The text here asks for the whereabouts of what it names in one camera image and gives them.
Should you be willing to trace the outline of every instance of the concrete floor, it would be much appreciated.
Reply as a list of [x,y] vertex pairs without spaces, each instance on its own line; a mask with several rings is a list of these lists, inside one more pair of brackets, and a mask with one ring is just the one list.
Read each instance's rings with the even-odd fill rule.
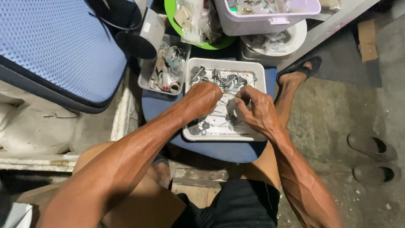
[[[372,159],[347,145],[347,134],[375,134],[398,151],[405,168],[405,16],[376,21],[382,88],[308,79],[297,91],[288,124],[293,142],[335,197],[344,227],[404,227],[405,180],[367,186],[354,180],[356,164]],[[285,198],[280,228],[302,227]]]

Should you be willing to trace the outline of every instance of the gray plastic container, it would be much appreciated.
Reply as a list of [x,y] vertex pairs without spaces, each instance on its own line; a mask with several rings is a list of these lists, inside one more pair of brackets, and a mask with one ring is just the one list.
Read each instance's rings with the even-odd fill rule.
[[[169,44],[170,46],[178,46],[179,48],[185,50],[186,52],[186,57],[185,57],[185,64],[184,66],[187,65],[188,59],[190,58],[190,53],[191,53],[191,44],[188,43],[183,43],[181,41],[181,37],[175,37],[175,36],[171,36],[171,35],[163,35],[163,39],[164,42],[166,42],[167,44]],[[149,80],[151,78],[151,74],[153,71],[153,67],[155,65],[155,61],[156,59],[153,60],[140,60],[139,61],[139,65],[141,66],[141,72],[139,73],[139,78],[138,78],[138,85],[139,87],[141,87],[142,89],[146,89],[146,90],[150,90],[150,91],[154,91],[154,92],[159,92],[159,93],[164,93],[164,94],[168,94],[168,95],[178,95],[179,93],[181,93],[181,90],[183,89],[183,85],[184,85],[184,79],[185,79],[185,72],[184,72],[184,68],[183,68],[183,73],[180,76],[180,80],[179,80],[179,85],[180,85],[180,89],[178,93],[170,93],[170,92],[166,92],[166,91],[157,91],[154,89],[149,88],[148,83]]]

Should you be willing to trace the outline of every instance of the foot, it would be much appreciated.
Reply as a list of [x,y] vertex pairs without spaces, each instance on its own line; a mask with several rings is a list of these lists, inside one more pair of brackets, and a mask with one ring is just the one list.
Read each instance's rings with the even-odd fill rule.
[[[306,62],[304,64],[304,66],[312,69],[312,65],[310,62]],[[307,78],[307,76],[302,72],[292,72],[292,73],[282,75],[279,79],[279,82],[283,86],[289,85],[289,86],[298,87],[305,81],[306,78]]]
[[163,162],[157,163],[153,169],[158,174],[158,180],[156,181],[160,186],[164,188],[169,188],[170,184],[170,168]]

